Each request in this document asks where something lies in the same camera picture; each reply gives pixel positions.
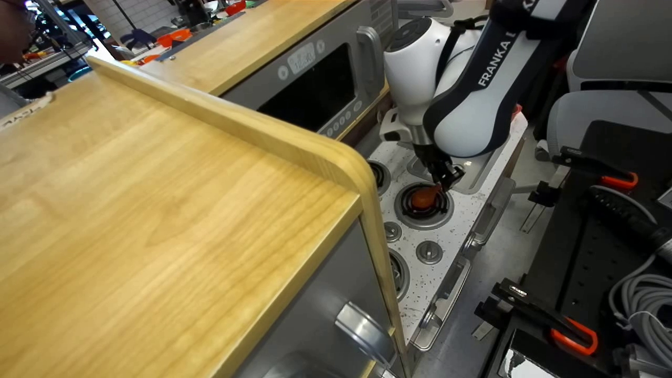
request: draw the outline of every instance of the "metal cabinet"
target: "metal cabinet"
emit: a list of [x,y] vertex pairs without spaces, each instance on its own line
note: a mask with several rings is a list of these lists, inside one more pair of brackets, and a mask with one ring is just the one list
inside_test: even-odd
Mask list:
[[351,378],[375,360],[402,375],[391,318],[355,223],[241,365],[244,378]]

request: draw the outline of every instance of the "gray floor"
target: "gray floor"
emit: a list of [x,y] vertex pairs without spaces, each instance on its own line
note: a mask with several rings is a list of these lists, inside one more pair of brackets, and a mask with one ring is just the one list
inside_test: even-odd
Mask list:
[[[534,137],[526,130],[523,152],[513,173],[518,186],[530,186],[552,176],[552,163],[535,161],[534,144]],[[528,208],[526,192],[513,196],[490,240],[472,261],[468,284],[448,324],[433,350],[419,356],[415,367],[418,378],[472,378],[481,373],[487,353],[495,343],[495,332],[487,333],[481,343],[469,335],[481,324],[474,308],[487,297],[495,281],[503,277],[518,280],[526,272],[549,219],[549,209],[542,211],[535,227],[524,232],[520,224]]]

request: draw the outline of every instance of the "black oven window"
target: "black oven window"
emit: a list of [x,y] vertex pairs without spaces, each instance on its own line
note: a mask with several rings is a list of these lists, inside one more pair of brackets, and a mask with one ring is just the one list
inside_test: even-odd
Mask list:
[[341,43],[267,100],[258,110],[309,130],[318,130],[353,99],[355,81],[348,43]]

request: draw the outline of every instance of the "metal panel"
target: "metal panel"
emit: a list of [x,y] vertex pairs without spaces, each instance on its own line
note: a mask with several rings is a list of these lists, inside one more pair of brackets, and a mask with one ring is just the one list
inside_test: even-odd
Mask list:
[[383,330],[391,328],[358,223],[336,245],[237,375],[358,375],[370,358],[336,328],[336,316],[348,302],[363,308]]

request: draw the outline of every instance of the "red handle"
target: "red handle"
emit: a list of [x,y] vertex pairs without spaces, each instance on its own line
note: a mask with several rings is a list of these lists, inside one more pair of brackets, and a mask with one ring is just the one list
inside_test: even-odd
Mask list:
[[639,173],[629,172],[629,181],[618,176],[601,176],[601,183],[618,191],[633,191],[633,186],[639,185]]
[[578,340],[561,333],[561,332],[553,330],[553,328],[549,330],[549,338],[552,338],[559,347],[569,349],[569,350],[573,350],[573,353],[578,353],[578,355],[583,355],[583,356],[593,355],[597,349],[599,349],[599,335],[597,335],[597,332],[589,330],[587,326],[574,320],[574,318],[569,318],[569,316],[566,316],[566,320],[569,320],[579,333],[583,333],[583,335],[589,340],[589,345],[582,345],[582,343],[578,343]]

